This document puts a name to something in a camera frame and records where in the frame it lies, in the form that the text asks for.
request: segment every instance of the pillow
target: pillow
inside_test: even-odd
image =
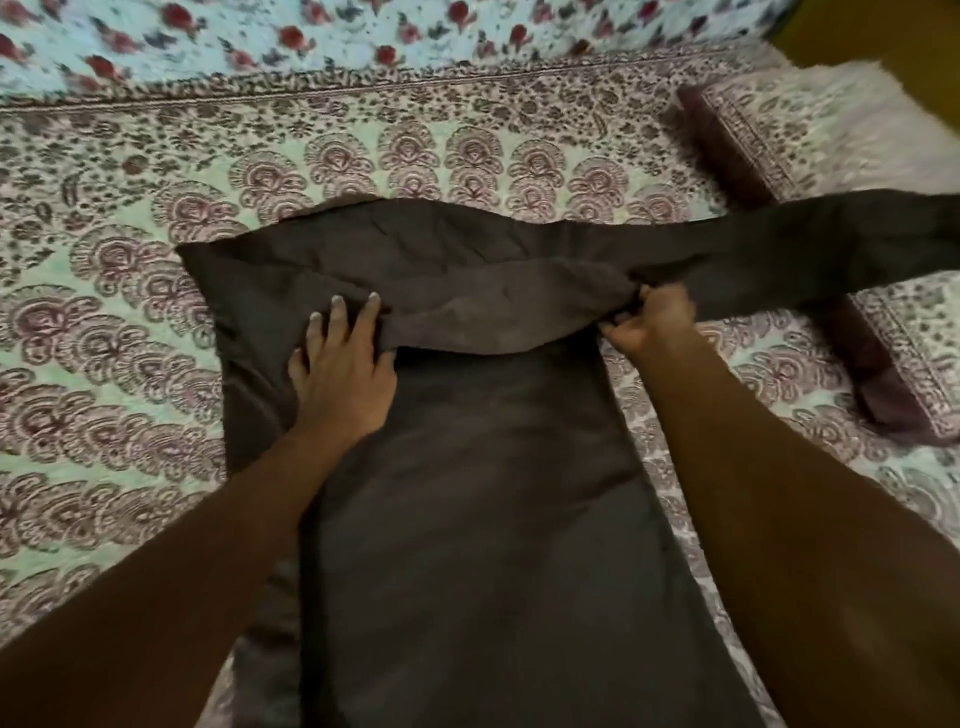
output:
[[[761,71],[679,96],[718,176],[748,206],[878,187],[960,191],[960,139],[877,64]],[[960,439],[960,274],[811,314],[882,431],[907,443]]]

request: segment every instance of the forearm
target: forearm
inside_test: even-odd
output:
[[[300,514],[346,449],[336,438],[281,438],[0,652],[10,723],[192,726]]]
[[[691,331],[634,357],[733,623],[792,728],[960,724],[960,555]]]

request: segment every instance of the floral bedsheet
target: floral bedsheet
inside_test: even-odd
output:
[[[782,63],[769,46],[729,43],[495,69],[118,86],[0,107],[0,642],[224,480],[210,319],[175,244],[347,191],[535,222],[722,214],[673,90]],[[787,422],[934,523],[957,522],[952,455],[898,449],[865,429],[807,322],[780,311],[704,330]],[[611,353],[608,362],[717,627],[778,724],[636,373]],[[227,670],[204,725],[228,720],[229,687]]]

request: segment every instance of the yellow wall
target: yellow wall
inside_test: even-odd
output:
[[[801,66],[880,60],[960,129],[960,0],[801,0],[773,42]]]

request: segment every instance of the hand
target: hand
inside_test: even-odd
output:
[[[643,307],[636,316],[620,314],[616,325],[601,322],[600,330],[613,347],[630,358],[651,335],[669,342],[694,331],[696,309],[679,283],[640,287]]]
[[[394,401],[394,353],[380,354],[373,363],[373,330],[380,297],[371,294],[349,330],[347,306],[333,298],[324,338],[324,317],[315,313],[306,330],[306,360],[297,349],[287,371],[300,407],[294,430],[338,438],[351,448],[387,421]]]

